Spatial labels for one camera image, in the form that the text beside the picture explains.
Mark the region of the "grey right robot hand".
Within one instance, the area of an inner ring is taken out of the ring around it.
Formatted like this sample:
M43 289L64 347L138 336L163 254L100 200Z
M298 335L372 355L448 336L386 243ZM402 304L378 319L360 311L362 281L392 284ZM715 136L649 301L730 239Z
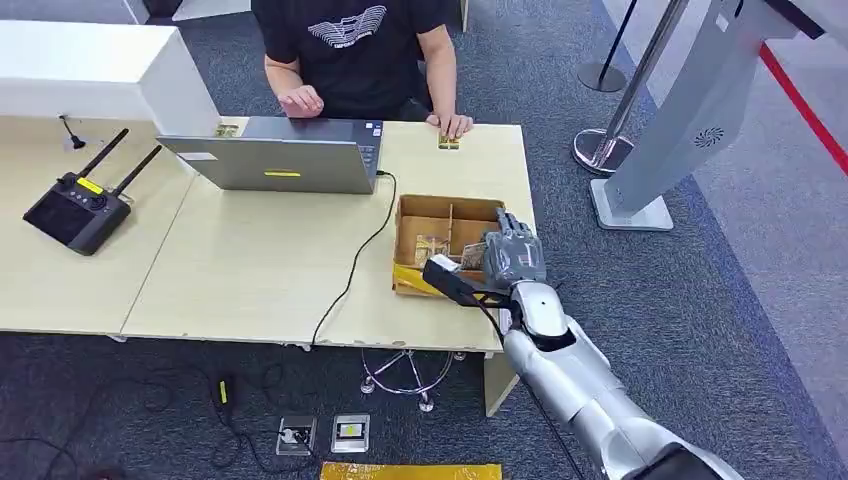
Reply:
M495 213L498 229L483 236L485 284L509 289L520 281L545 282L547 268L541 240L504 208L496 208Z

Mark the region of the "person's left hand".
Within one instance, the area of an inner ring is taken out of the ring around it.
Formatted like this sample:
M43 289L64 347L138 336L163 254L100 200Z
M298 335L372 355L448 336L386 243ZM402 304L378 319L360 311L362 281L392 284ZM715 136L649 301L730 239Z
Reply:
M474 126L473 118L459 114L431 113L426 122L439 129L439 135L446 139L458 140Z

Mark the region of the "person's right hand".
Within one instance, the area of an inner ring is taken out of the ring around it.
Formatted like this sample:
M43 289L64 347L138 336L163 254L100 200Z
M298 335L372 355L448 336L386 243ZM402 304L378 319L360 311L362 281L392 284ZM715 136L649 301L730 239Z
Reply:
M324 110L324 101L311 85L286 90L277 95L278 102L287 117L315 118Z

